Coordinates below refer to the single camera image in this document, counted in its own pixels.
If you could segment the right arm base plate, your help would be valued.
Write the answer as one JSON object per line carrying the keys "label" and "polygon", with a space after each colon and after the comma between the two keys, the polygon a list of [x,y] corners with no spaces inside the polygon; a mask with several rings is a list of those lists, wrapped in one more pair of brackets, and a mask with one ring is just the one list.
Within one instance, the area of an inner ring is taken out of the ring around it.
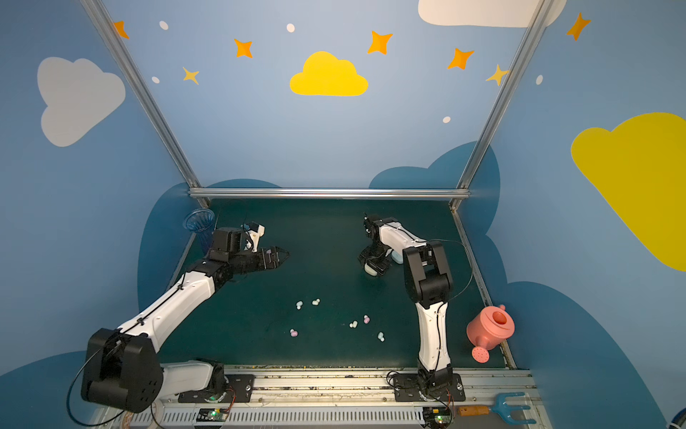
{"label": "right arm base plate", "polygon": [[418,374],[404,374],[389,371],[386,383],[394,393],[396,402],[464,402],[466,392],[464,384],[458,374],[446,384],[431,386]]}

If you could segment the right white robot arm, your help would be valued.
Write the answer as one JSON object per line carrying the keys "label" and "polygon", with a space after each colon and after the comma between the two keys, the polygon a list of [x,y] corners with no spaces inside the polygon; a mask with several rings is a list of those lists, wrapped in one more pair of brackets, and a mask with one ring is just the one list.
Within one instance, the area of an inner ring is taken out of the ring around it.
{"label": "right white robot arm", "polygon": [[420,330],[419,387],[433,393],[452,384],[446,315],[453,278],[440,241],[427,241],[409,232],[393,217],[364,216],[371,243],[358,261],[371,276],[381,276],[396,263],[403,267],[407,295],[417,310]]}

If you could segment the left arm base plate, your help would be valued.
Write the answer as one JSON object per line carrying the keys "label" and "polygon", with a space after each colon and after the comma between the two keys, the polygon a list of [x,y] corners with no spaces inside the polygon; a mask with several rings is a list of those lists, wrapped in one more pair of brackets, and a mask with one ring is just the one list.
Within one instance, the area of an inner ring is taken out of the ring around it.
{"label": "left arm base plate", "polygon": [[212,380],[201,391],[180,393],[180,403],[231,404],[248,403],[251,400],[255,383],[254,375],[223,375]]}

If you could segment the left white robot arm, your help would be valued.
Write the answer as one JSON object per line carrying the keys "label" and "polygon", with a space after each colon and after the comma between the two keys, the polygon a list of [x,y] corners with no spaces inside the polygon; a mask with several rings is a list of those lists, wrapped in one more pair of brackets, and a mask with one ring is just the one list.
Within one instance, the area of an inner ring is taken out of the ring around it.
{"label": "left white robot arm", "polygon": [[205,256],[171,289],[118,328],[95,332],[78,377],[82,400],[133,413],[171,397],[224,401],[229,386],[223,364],[207,359],[161,364],[158,353],[176,328],[235,276],[273,270],[289,258],[284,248],[260,247],[263,235],[259,223],[214,231]]}

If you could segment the mint green earbud case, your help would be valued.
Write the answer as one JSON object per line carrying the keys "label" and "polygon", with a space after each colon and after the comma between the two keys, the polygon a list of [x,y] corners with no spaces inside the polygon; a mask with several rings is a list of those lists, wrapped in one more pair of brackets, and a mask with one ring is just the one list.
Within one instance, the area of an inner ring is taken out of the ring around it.
{"label": "mint green earbud case", "polygon": [[377,276],[378,275],[377,271],[374,270],[373,268],[371,268],[371,266],[369,266],[368,264],[364,265],[364,271],[366,273],[368,273],[368,275],[371,275],[371,276]]}

